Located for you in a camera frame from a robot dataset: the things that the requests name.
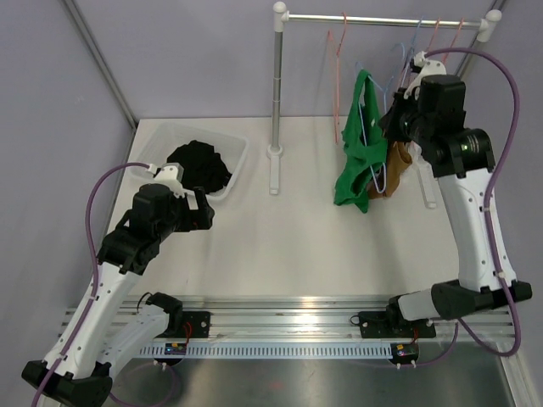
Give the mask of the pink wire hanger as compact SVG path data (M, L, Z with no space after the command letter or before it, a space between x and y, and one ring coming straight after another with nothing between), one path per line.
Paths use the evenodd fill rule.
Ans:
M339 41L334 38L332 30L327 31L327 56L330 62L330 72L332 75L332 118L333 118L333 140L335 144L339 143L340 129L339 129L339 113L340 113L340 101L341 101L341 51L345 34L347 31L347 15L342 13L343 31Z

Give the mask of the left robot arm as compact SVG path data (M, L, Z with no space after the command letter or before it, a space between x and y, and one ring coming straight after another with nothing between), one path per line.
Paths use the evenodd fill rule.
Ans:
M194 190L197 207L168 186L147 184L134 195L132 207L102 242L93 259L94 272L60 339L42 360L26 364L22 378L36 393L66 406L100 406L118 374L145 344L158 336L174 337L186 328L182 301L153 293L137 316L112 338L106 334L126 296L158 256L172 233L209 230L214 210L205 191Z

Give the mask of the black tank top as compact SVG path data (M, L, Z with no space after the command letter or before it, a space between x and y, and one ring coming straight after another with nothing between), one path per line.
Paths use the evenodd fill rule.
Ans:
M183 168L182 184L186 189L201 187L206 194L219 192L232 177L215 147L197 140L176 148L166 162Z

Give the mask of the green tank top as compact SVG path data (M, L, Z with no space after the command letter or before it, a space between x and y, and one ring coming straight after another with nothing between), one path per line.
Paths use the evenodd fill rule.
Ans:
M386 166L387 159L388 144L378 125L380 119L372 75L367 70L360 70L342 131L346 161L335 182L335 205L352 204L364 214L368 211L368 185L373 183L373 177L378 171Z

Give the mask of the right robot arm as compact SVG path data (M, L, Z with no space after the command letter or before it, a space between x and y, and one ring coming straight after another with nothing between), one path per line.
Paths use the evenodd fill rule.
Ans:
M455 75L420 75L395 94L380 126L386 135L421 148L436 179L458 252L458 277L431 288L396 296L386 307L385 325L396 336L416 322L453 320L532 298L508 260L494 194L487 190L495 159L490 137L465 127L465 83Z

